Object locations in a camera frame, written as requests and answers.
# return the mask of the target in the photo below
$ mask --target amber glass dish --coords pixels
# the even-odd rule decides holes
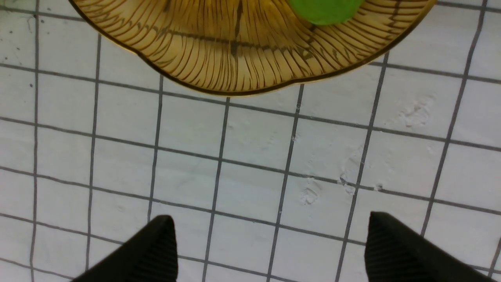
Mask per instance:
[[[96,30],[197,91],[246,96],[356,69],[390,50],[436,0],[366,0],[315,26],[287,0],[70,0]]]

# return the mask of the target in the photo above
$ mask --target green ball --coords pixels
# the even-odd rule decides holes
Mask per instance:
[[[292,9],[308,22],[326,26],[351,19],[365,0],[289,0]]]

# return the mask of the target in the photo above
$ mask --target ribbed black plastic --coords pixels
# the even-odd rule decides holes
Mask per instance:
[[[369,282],[493,281],[381,212],[370,216],[365,267]]]
[[[74,282],[175,282],[177,244],[170,216],[154,218]]]

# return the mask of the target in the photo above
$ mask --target grid line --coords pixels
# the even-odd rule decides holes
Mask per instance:
[[[96,81],[99,81],[99,70],[101,67],[101,35],[97,38],[97,56],[96,56]],[[87,249],[85,252],[85,270],[89,270],[89,254],[91,247],[91,219],[92,219],[92,186],[94,185],[94,151],[96,149],[96,127],[97,127],[97,108],[99,100],[99,83],[94,85],[94,115],[92,121],[92,134],[91,134],[91,159],[90,159],[90,172],[89,172],[89,205],[87,209]]]
[[[383,63],[381,63],[381,62],[371,62],[368,65],[381,67],[383,65]],[[6,68],[18,69],[18,70],[24,70],[24,71],[30,71],[30,72],[34,72],[35,71],[33,68],[23,67],[23,66],[17,66],[17,65],[10,65],[10,64],[6,64],[6,63],[0,63],[0,67],[6,67]],[[412,66],[404,66],[404,65],[391,64],[391,63],[389,63],[387,65],[387,68],[398,69],[398,70],[406,70],[406,71],[418,72],[418,73],[434,74],[434,75],[454,77],[454,78],[463,78],[463,75],[462,74],[458,74],[458,73],[439,71],[439,70],[432,70],[432,69],[424,69],[424,68],[418,68],[418,67],[412,67]],[[78,79],[78,80],[83,80],[83,81],[90,81],[90,82],[94,82],[95,81],[95,78],[83,77],[83,76],[72,75],[72,74],[64,74],[64,73],[59,73],[59,72],[55,72],[55,71],[39,70],[39,73],[41,73],[41,74],[55,75],[55,76],[60,76],[60,77],[65,77],[65,78],[73,78],[73,79]],[[481,77],[481,76],[475,76],[475,75],[468,75],[467,79],[469,79],[469,80],[475,80],[475,81],[480,81],[480,82],[488,82],[488,83],[493,83],[493,84],[501,84],[501,79],[495,79],[495,78],[489,78],[489,77]],[[130,88],[130,89],[147,91],[147,92],[154,91],[154,93],[157,92],[157,90],[154,90],[154,89],[144,88],[144,87],[140,87],[140,86],[134,86],[134,85],[125,84],[125,83],[118,83],[118,82],[105,81],[105,80],[100,81],[100,82],[103,83],[103,84],[108,84],[108,85],[112,85],[112,86],[126,87],[126,88]],[[183,97],[183,98],[187,98],[186,97],[187,95],[177,94],[177,93],[173,93],[173,94],[174,95],[180,95],[180,97]],[[213,100],[213,99],[210,99],[210,98],[189,96],[189,99],[201,100],[201,101],[206,101],[206,102],[210,102],[210,103],[224,104],[223,101]]]
[[[212,240],[212,229],[214,228],[214,217],[216,215],[216,204],[217,204],[217,192],[219,190],[219,177],[221,176],[222,155],[223,155],[223,151],[224,151],[224,140],[226,138],[226,125],[228,124],[229,101],[230,101],[230,98],[226,98],[226,106],[224,107],[224,118],[222,121],[219,157],[217,160],[217,171],[216,171],[216,177],[215,177],[215,181],[214,181],[214,196],[212,198],[212,208],[210,210],[209,232],[207,234],[207,245],[205,247],[205,260],[203,263],[202,282],[205,282],[205,279],[207,277],[207,267],[208,267],[208,261],[209,261],[209,253],[210,253],[210,242]]]
[[[426,229],[428,227],[428,222],[430,220],[431,210],[433,208],[433,202],[435,200],[435,195],[437,192],[438,183],[440,181],[440,176],[442,174],[443,164],[445,162],[447,150],[449,148],[450,139],[452,137],[452,132],[454,130],[454,125],[456,124],[457,114],[459,112],[459,106],[461,105],[461,100],[462,100],[462,97],[464,94],[464,89],[466,87],[467,77],[468,77],[471,61],[473,59],[473,53],[475,52],[475,47],[476,47],[476,44],[478,42],[478,38],[480,37],[480,33],[482,31],[483,18],[485,16],[485,7],[487,7],[487,0],[483,0],[483,2],[482,2],[482,9],[480,10],[480,15],[478,16],[478,25],[477,25],[477,29],[475,31],[475,36],[473,37],[470,49],[468,51],[468,57],[466,59],[466,65],[464,67],[463,78],[461,80],[461,87],[459,88],[459,94],[457,95],[456,104],[454,106],[454,112],[452,113],[452,118],[450,121],[449,130],[447,132],[447,138],[446,138],[444,146],[443,146],[442,155],[440,157],[440,162],[438,163],[437,173],[435,175],[435,181],[433,182],[433,188],[431,190],[430,201],[428,202],[428,208],[426,209],[426,215],[424,217],[423,227],[421,229],[421,236],[423,236],[423,237],[426,233]]]
[[[273,234],[272,250],[270,252],[270,263],[268,265],[268,274],[266,277],[266,282],[270,282],[270,278],[272,276],[273,261],[275,259],[275,251],[277,248],[277,241],[278,241],[278,235],[279,235],[279,229],[280,229],[280,220],[282,218],[282,209],[284,207],[285,191],[287,188],[287,179],[289,176],[289,168],[291,167],[292,152],[294,150],[294,140],[296,139],[296,131],[298,129],[299,111],[301,110],[301,102],[303,101],[304,89],[305,89],[305,85],[301,84],[301,86],[299,87],[298,101],[296,103],[296,113],[294,115],[294,122],[292,125],[291,140],[289,142],[289,152],[287,154],[287,162],[286,162],[285,171],[284,171],[284,180],[282,181],[282,190],[280,192],[279,208],[278,208],[278,212],[277,212],[275,232]]]
[[[156,164],[158,159],[158,141],[160,139],[160,123],[162,119],[162,102],[163,102],[163,76],[160,75],[160,82],[158,85],[158,89],[160,93],[158,94],[158,113],[157,113],[157,124],[156,124],[156,132],[155,132],[155,147],[153,152],[153,164],[151,167],[151,187],[150,187],[150,198],[148,203],[148,214],[147,220],[150,222],[151,220],[151,207],[153,205],[153,193],[155,190],[155,174],[156,174]]]
[[[365,137],[364,148],[362,151],[362,156],[360,158],[360,166],[358,169],[357,183],[355,185],[355,192],[353,193],[353,198],[351,200],[350,213],[348,215],[348,220],[346,223],[346,229],[343,239],[343,245],[341,246],[341,254],[339,256],[338,269],[336,271],[335,282],[339,282],[341,276],[341,269],[343,268],[343,260],[346,252],[346,245],[348,241],[348,236],[350,235],[351,222],[353,220],[353,215],[355,213],[355,205],[357,203],[358,190],[360,189],[360,183],[362,182],[362,174],[364,171],[365,158],[367,156],[367,151],[369,149],[369,142],[372,134],[372,126],[374,125],[374,120],[376,119],[376,111],[379,104],[379,97],[381,95],[381,89],[383,88],[384,75],[386,73],[386,65],[388,64],[389,53],[384,55],[383,65],[381,67],[381,73],[379,75],[379,81],[376,88],[376,94],[374,96],[374,103],[372,104],[371,118],[369,121],[369,128],[367,128],[367,135]]]
[[[178,151],[178,150],[169,150],[169,149],[162,148],[162,147],[159,147],[159,150],[161,150],[161,151],[167,151],[167,152],[175,152],[175,153],[179,153],[179,154],[192,155],[189,152],[183,152],[183,151]],[[204,155],[199,156],[199,155],[195,154],[195,156],[196,157],[200,157],[200,158],[205,158]],[[226,160],[226,159],[221,159],[221,160],[222,160],[223,163],[236,164],[236,165],[242,165],[242,166],[251,167],[251,168],[269,170],[269,171],[278,172],[278,173],[282,173],[282,174],[285,173],[285,171],[283,171],[283,170],[277,170],[277,169],[272,169],[272,168],[268,169],[266,167],[255,166],[255,165],[252,165],[252,164],[247,164],[247,163],[242,163],[242,162],[236,162],[236,161],[231,161],[231,160]],[[13,172],[13,173],[29,175],[29,176],[34,175],[32,173],[29,173],[29,172],[24,172],[24,171],[20,171],[20,170],[16,170],[16,169],[11,169],[11,168],[7,168],[7,167],[1,167],[0,166],[0,169],[1,170],[5,170],[5,171],[9,171],[9,172]],[[313,175],[299,174],[299,173],[293,173],[293,172],[288,172],[287,174],[289,176],[296,176],[296,177],[301,177],[301,178],[314,178],[316,180],[320,180],[320,181],[324,181],[324,182],[328,182],[328,183],[339,184],[339,185],[345,184],[345,185],[348,185],[348,186],[351,186],[351,187],[355,187],[356,186],[355,183],[351,183],[351,182],[341,183],[338,180],[328,179],[328,178],[323,178],[323,177],[318,177],[318,176],[313,176]],[[90,187],[89,185],[86,185],[86,184],[82,184],[82,183],[78,183],[78,182],[71,182],[71,181],[60,180],[60,179],[57,179],[57,178],[54,178],[54,177],[50,177],[50,176],[45,176],[45,175],[37,175],[37,177],[38,178],[44,178],[44,179],[52,180],[52,181],[56,181],[56,182],[59,182],[59,183],[62,183],[62,184],[76,185],[76,186],[87,187],[87,188]],[[127,196],[127,197],[133,197],[133,198],[143,199],[143,200],[149,200],[149,197],[140,196],[140,195],[131,194],[131,193],[124,193],[124,192],[119,192],[119,191],[113,191],[113,190],[108,190],[108,189],[99,188],[99,187],[95,187],[95,186],[93,186],[93,189],[94,190],[98,190],[98,191],[103,191],[103,192],[108,192],[108,193],[116,194],[116,195],[121,195],[121,196]],[[368,186],[363,186],[363,185],[360,185],[359,189],[369,190],[369,191],[374,190],[373,187],[368,187]],[[401,197],[405,197],[405,198],[411,198],[411,199],[416,199],[416,200],[423,200],[423,201],[429,201],[429,199],[430,199],[429,197],[412,195],[412,194],[408,194],[408,193],[403,193],[403,192],[398,192],[398,191],[391,191],[391,190],[386,190],[386,189],[382,189],[380,192],[381,193],[385,193],[385,194],[395,195],[395,196],[401,196]],[[161,200],[157,200],[157,199],[153,199],[153,201],[154,202],[160,202],[160,203],[166,203],[166,204],[169,204],[169,205],[175,205],[175,206],[179,206],[179,207],[188,207],[188,208],[191,208],[191,209],[206,210],[206,209],[202,209],[202,208],[191,207],[189,205],[175,204],[175,203],[170,203],[170,202],[167,202],[167,201],[161,201]],[[481,208],[481,207],[475,207],[475,206],[471,206],[471,205],[466,205],[466,204],[461,204],[461,203],[454,203],[454,202],[445,201],[445,200],[438,200],[438,199],[435,199],[435,202],[436,203],[445,204],[445,205],[449,205],[449,206],[455,206],[455,207],[460,207],[460,208],[464,208],[464,209],[469,209],[469,210],[475,210],[475,211],[481,211],[481,212],[495,214],[495,215],[501,215],[501,211],[498,211],[498,210],[491,210],[491,209],[486,209],[486,208]]]
[[[40,0],[36,1],[35,11],[38,12],[40,8]],[[34,145],[33,145],[33,222],[37,220],[37,196],[38,196],[38,183],[37,183],[37,165],[38,165],[38,68],[40,62],[40,24],[39,19],[35,19],[35,114],[34,114]],[[33,271],[33,258],[35,256],[35,238],[37,236],[37,225],[33,223],[33,234],[30,247],[30,267],[31,267],[31,279],[35,282],[35,272]]]
[[[6,215],[6,217],[13,218],[13,219],[18,219],[18,220],[21,220],[21,221],[26,221],[26,222],[29,222],[29,223],[32,222],[29,219],[22,219],[22,218],[18,218],[18,217],[15,217],[15,216]],[[64,229],[61,229],[60,227],[53,226],[53,225],[50,225],[50,224],[45,224],[45,223],[40,223],[40,222],[36,222],[36,224],[37,225],[46,226],[48,228],[53,228],[53,229],[58,229],[58,230],[64,230]],[[73,230],[65,230],[65,231],[73,232],[73,233],[77,233],[77,234],[82,233],[82,232],[73,231]],[[99,240],[102,240],[102,241],[115,243],[115,244],[118,244],[118,245],[124,244],[124,242],[113,240],[113,239],[104,238],[104,237],[101,237],[101,236],[92,235],[92,237],[95,238],[95,239],[99,239]],[[204,259],[195,258],[195,257],[189,257],[189,256],[183,256],[183,255],[179,255],[178,257],[181,258],[181,259],[186,259],[186,260],[191,260],[191,261],[196,261],[196,262],[205,262]],[[21,264],[21,263],[12,261],[12,260],[4,259],[4,258],[0,258],[0,260],[4,261],[4,262],[7,262],[7,263],[12,263],[12,264],[24,267],[24,268],[31,269],[31,267],[28,266],[28,265],[24,265],[24,264]],[[255,275],[259,275],[259,276],[264,276],[264,277],[267,276],[266,273],[256,272],[254,270],[249,270],[249,269],[245,269],[245,268],[239,268],[239,267],[235,267],[235,266],[227,265],[227,264],[223,264],[223,263],[218,263],[218,262],[213,262],[213,261],[207,261],[207,264],[214,265],[214,266],[220,266],[220,267],[224,267],[224,268],[227,268],[227,269],[233,269],[233,270],[237,270],[237,271],[241,271],[241,272],[245,272],[245,273],[251,273],[251,274],[255,274]],[[474,269],[482,270],[482,271],[489,271],[490,270],[489,268],[483,267],[483,266],[477,266],[477,265],[469,265],[469,266],[472,267],[472,268],[474,268]],[[68,278],[68,279],[73,279],[72,277],[69,277],[69,276],[66,276],[66,275],[63,275],[63,274],[58,274],[58,273],[55,273],[55,272],[52,272],[52,271],[42,270],[42,269],[38,269],[38,268],[33,268],[33,270],[40,271],[40,272],[43,272],[43,273],[48,273],[48,274],[54,274],[54,275],[57,275],[57,276],[60,276],[60,277]],[[501,270],[493,270],[492,273],[501,274]],[[276,280],[280,280],[280,281],[294,281],[294,280],[290,280],[290,279],[286,279],[286,278],[282,278],[282,277],[278,277],[278,276],[274,276],[274,275],[271,275],[271,278],[276,279]]]
[[[171,93],[169,93],[169,92],[163,92],[163,95],[174,96],[174,95],[171,95]],[[182,95],[182,94],[177,94],[177,95],[179,97],[191,99],[190,96],[186,96],[186,95]],[[285,115],[285,116],[291,116],[291,114],[286,113],[286,112],[269,111],[267,109],[253,107],[253,106],[246,106],[246,105],[241,105],[241,104],[237,104],[237,103],[230,103],[229,105],[232,107],[236,107],[236,108],[246,108],[246,109],[250,109],[250,110],[257,110],[257,111],[269,112],[269,113],[280,114],[280,115]],[[313,116],[299,115],[299,118],[308,119],[308,120],[312,120],[312,121],[318,121],[318,122],[325,122],[325,123],[329,123],[329,124],[338,124],[338,125],[343,125],[343,126],[348,126],[348,127],[361,128],[361,129],[368,129],[369,128],[368,125],[361,125],[361,124],[355,124],[355,123],[350,123],[350,122],[343,122],[343,121],[337,121],[337,120],[331,120],[331,119],[325,119],[325,118],[318,118],[318,117],[313,117]],[[19,119],[14,119],[14,118],[9,118],[9,117],[1,117],[0,116],[0,120],[10,121],[10,122],[14,122],[14,123],[20,123],[20,124],[25,124],[25,125],[35,125],[35,123],[30,122],[30,121],[19,120]],[[47,124],[38,124],[38,127],[52,129],[52,130],[61,131],[61,132],[65,132],[65,133],[72,133],[72,134],[92,137],[91,133],[77,131],[77,130],[71,130],[71,129],[64,129],[64,128],[60,128],[60,127],[56,127],[56,126],[52,126],[52,125],[47,125]],[[445,142],[447,140],[447,138],[443,138],[443,137],[436,137],[436,136],[430,136],[430,135],[424,135],[424,134],[406,132],[406,131],[398,131],[398,130],[394,130],[394,129],[382,128],[382,127],[377,127],[377,126],[373,126],[372,130],[384,132],[384,133],[390,133],[390,134],[394,134],[394,135],[414,137],[414,138],[420,138],[420,139],[432,140],[432,141],[438,141],[438,142]],[[109,141],[115,141],[115,142],[134,145],[134,146],[139,146],[139,147],[144,147],[144,148],[151,148],[151,149],[155,148],[155,145],[144,144],[144,143],[124,140],[124,139],[114,138],[114,137],[108,137],[108,136],[104,136],[104,135],[96,135],[96,138],[109,140]],[[501,152],[501,147],[495,147],[495,146],[490,146],[490,145],[483,145],[483,144],[477,144],[477,143],[466,142],[466,141],[461,141],[461,140],[453,140],[453,139],[451,139],[449,142],[451,144],[457,144],[457,145],[462,145],[462,146],[467,146],[467,147],[474,147],[474,148],[478,148],[478,149]],[[216,161],[218,160],[217,157],[188,152],[188,151],[182,151],[182,150],[176,150],[176,149],[170,149],[170,148],[162,148],[162,147],[159,147],[159,150],[173,152],[173,153],[180,153],[180,154],[185,154],[185,155],[191,155],[191,156],[195,156],[195,157],[211,159],[211,160],[216,160]],[[227,161],[234,162],[235,164],[245,165],[245,163],[243,163],[243,162],[237,162],[237,161],[231,161],[231,160],[227,160]],[[274,172],[283,172],[283,170],[280,170],[280,169],[274,169],[274,168],[269,168],[269,167],[264,167],[264,166],[259,166],[259,165],[255,165],[255,167],[261,168],[264,170],[274,171]]]
[[[501,238],[499,238],[499,243],[497,243],[496,252],[494,253],[494,257],[492,258],[492,263],[490,264],[489,272],[487,274],[489,278],[492,278],[492,274],[494,273],[494,268],[496,267],[500,252],[501,252]]]
[[[55,273],[55,272],[52,272],[52,271],[47,271],[47,270],[42,270],[42,269],[39,269],[39,268],[31,267],[29,265],[24,265],[22,263],[15,262],[15,261],[12,261],[12,260],[9,260],[9,259],[5,259],[5,258],[1,258],[0,257],[0,260],[3,261],[3,262],[15,264],[15,265],[23,267],[23,268],[28,268],[32,272],[38,271],[38,272],[42,272],[42,273],[47,273],[47,274],[52,274],[52,275],[55,275],[55,276],[59,276],[59,277],[66,278],[66,279],[73,279],[73,277],[70,277],[70,276],[66,276],[66,275]]]

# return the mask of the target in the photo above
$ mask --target white tiled floor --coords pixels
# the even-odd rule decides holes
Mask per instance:
[[[226,99],[66,1],[3,1],[0,280],[69,281],[169,214],[179,282],[366,282],[373,210],[501,280],[501,1],[484,2],[436,6],[387,66]]]

